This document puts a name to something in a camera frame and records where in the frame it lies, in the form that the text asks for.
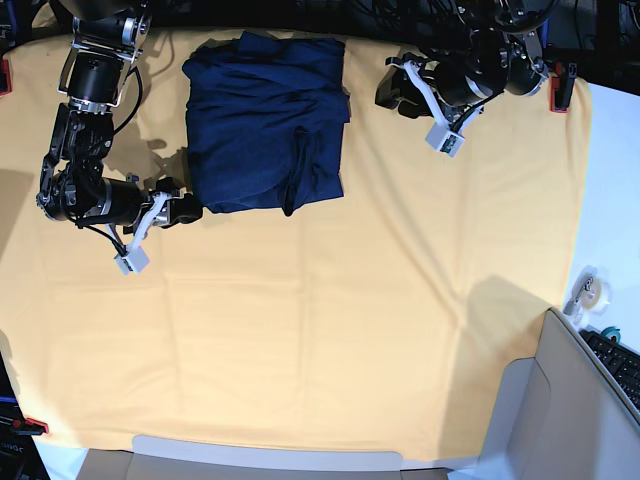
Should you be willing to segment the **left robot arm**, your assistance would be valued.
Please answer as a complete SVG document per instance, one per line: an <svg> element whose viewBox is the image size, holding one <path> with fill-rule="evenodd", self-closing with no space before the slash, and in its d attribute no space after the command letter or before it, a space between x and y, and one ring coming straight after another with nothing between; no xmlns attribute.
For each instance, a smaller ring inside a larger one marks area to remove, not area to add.
<svg viewBox="0 0 640 480"><path fill-rule="evenodd" d="M535 94L549 76L540 29L556 1L397 1L416 50L386 59L377 106L459 134L501 94Z"/></svg>

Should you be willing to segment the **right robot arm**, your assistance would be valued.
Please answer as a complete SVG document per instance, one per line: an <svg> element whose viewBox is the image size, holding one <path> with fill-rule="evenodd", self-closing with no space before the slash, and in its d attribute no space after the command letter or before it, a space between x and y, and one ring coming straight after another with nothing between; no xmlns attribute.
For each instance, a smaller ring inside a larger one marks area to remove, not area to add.
<svg viewBox="0 0 640 480"><path fill-rule="evenodd" d="M104 176L104 160L123 130L113 121L149 32L149 1L65 1L73 17L71 49L58 90L59 105L48 152L43 158L36 203L46 217L69 221L109 240L120 256L138 248L148 229L190 224L203 207L173 178L143 190L134 175Z"/></svg>

